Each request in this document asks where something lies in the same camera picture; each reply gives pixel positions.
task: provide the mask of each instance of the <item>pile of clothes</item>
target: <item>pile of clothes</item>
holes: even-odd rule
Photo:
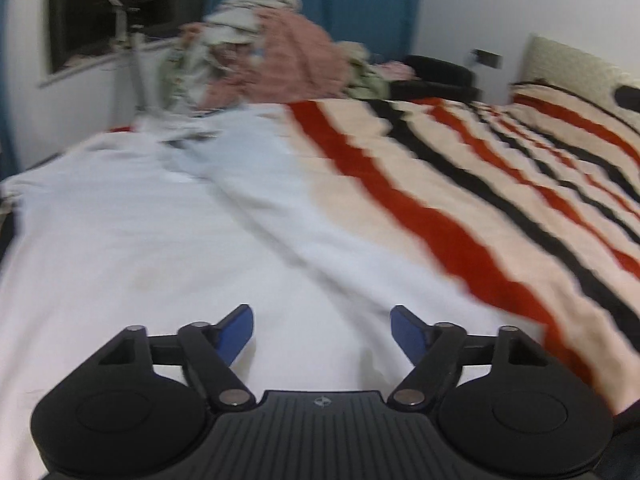
[[[333,43],[300,14],[300,0],[224,0],[203,23],[182,28],[160,67],[160,95],[175,113],[242,103],[388,98],[398,66],[371,66],[359,43]]]

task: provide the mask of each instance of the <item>logo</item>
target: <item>logo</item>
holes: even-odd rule
[[[320,408],[326,408],[329,404],[331,404],[331,399],[325,396],[318,397],[316,400],[314,400],[314,404],[316,406],[319,406]]]

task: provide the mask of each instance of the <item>black chair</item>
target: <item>black chair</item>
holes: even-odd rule
[[[481,91],[474,87],[476,76],[468,68],[423,56],[407,56],[402,62],[414,69],[420,81],[390,83],[390,98],[393,101],[412,101],[427,97],[463,103],[480,100]]]

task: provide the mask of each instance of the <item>bed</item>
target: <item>bed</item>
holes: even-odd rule
[[[44,473],[33,407],[124,326],[174,333],[241,303],[256,335],[234,370],[258,397],[388,394],[411,368],[388,330],[405,304],[469,333],[516,325],[626,410],[640,398],[640,137],[542,78],[505,107],[150,116],[5,181],[18,235],[0,282],[3,477]]]

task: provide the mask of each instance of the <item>silver screw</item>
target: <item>silver screw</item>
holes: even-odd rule
[[[242,406],[251,400],[251,395],[244,390],[225,390],[220,394],[220,402],[227,406]]]
[[[394,393],[394,400],[405,406],[415,406],[424,402],[424,393],[418,390],[398,390]]]

